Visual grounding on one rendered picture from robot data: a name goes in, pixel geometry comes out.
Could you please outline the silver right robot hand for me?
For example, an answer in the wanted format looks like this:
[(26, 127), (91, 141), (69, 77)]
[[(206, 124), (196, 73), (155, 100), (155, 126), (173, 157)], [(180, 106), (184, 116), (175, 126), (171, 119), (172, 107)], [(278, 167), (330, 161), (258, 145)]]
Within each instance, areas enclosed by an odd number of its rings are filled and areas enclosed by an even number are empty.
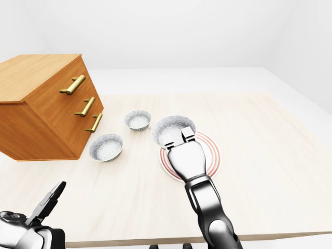
[(184, 182), (206, 175), (205, 154), (190, 126), (178, 130), (176, 134), (169, 132), (161, 139), (172, 168)]

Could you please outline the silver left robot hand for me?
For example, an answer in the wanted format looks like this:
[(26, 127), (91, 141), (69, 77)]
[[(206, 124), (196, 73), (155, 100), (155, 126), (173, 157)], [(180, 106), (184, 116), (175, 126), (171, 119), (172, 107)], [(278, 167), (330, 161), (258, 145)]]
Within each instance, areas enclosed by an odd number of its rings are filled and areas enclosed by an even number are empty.
[(66, 182), (58, 183), (27, 218), (11, 211), (0, 212), (0, 249), (66, 249), (65, 232), (43, 226), (63, 192)]

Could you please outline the patterned bowl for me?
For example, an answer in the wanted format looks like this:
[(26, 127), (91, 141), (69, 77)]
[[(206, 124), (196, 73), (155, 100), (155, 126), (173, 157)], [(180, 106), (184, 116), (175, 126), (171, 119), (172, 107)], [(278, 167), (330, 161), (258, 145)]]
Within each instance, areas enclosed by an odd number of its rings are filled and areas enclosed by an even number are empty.
[(123, 140), (117, 134), (105, 134), (93, 141), (89, 148), (90, 157), (99, 162), (116, 159), (122, 152)]
[(166, 149), (162, 136), (165, 134), (171, 134), (173, 137), (177, 138), (181, 135), (181, 129), (185, 127), (191, 127), (193, 132), (196, 133), (196, 126), (188, 117), (179, 115), (165, 117), (153, 126), (151, 136), (159, 147)]
[(145, 110), (134, 110), (125, 116), (124, 122), (133, 131), (143, 131), (151, 122), (151, 114)]

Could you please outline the white plate with red rings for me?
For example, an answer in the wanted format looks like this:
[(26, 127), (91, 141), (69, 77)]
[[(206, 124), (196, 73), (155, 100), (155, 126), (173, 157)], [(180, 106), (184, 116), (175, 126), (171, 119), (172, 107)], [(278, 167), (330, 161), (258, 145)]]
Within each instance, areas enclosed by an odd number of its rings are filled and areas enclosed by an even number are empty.
[[(213, 139), (211, 139), (208, 135), (200, 131), (196, 132), (196, 141), (202, 146), (205, 154), (206, 173), (210, 178), (213, 178), (218, 174), (220, 165), (222, 163), (222, 157), (220, 155), (219, 148)], [(159, 149), (158, 156), (160, 164), (162, 168), (165, 170), (165, 172), (173, 179), (183, 183), (184, 181), (178, 176), (178, 174), (172, 168), (167, 157), (167, 151), (164, 149)]]

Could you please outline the small wooden drawer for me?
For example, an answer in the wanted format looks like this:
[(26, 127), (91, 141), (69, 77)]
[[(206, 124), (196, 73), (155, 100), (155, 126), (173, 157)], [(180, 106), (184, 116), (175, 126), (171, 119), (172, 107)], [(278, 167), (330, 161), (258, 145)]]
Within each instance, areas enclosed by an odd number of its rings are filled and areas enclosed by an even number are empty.
[[(86, 106), (84, 99), (95, 97), (95, 101), (85, 117), (75, 115), (75, 112), (80, 112)], [(74, 100), (70, 100), (66, 109), (61, 112), (61, 116), (57, 123), (57, 128), (60, 131), (60, 136), (74, 153), (76, 158), (79, 158), (90, 135), (90, 131), (85, 128), (91, 128), (95, 118), (93, 115), (98, 115), (103, 111), (103, 105), (97, 93), (86, 93), (78, 96)]]

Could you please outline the medium wooden drawer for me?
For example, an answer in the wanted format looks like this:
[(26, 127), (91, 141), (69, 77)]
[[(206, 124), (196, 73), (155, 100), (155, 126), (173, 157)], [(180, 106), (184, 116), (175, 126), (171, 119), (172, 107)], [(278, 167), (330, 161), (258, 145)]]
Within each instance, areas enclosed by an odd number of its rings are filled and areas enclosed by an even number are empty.
[[(76, 112), (83, 111), (92, 97), (95, 101), (88, 113), (84, 117), (75, 115)], [(81, 139), (89, 135), (85, 129), (92, 127), (93, 116), (102, 112), (103, 105), (90, 76), (86, 76), (85, 81), (72, 95), (56, 90), (43, 108), (43, 114), (59, 136), (72, 143), (77, 137)]]

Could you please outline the large wooden drawer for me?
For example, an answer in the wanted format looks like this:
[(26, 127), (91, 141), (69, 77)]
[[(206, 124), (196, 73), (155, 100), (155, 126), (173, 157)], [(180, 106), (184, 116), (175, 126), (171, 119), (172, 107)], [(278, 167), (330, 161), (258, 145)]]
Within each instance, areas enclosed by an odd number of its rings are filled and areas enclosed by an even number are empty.
[(75, 115), (86, 106), (85, 99), (95, 97), (86, 116), (98, 107), (91, 80), (81, 56), (78, 56), (65, 68), (57, 72), (36, 93), (29, 96), (27, 102), (49, 124), (56, 128), (73, 127), (84, 121), (84, 117)]

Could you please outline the wooden cabinet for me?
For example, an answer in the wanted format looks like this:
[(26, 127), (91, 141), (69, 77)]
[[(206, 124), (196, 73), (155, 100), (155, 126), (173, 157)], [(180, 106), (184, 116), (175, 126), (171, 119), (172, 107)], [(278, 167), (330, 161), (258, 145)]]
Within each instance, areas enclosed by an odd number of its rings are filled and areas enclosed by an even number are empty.
[(0, 152), (18, 161), (78, 159), (27, 102), (80, 54), (23, 54), (0, 63)]

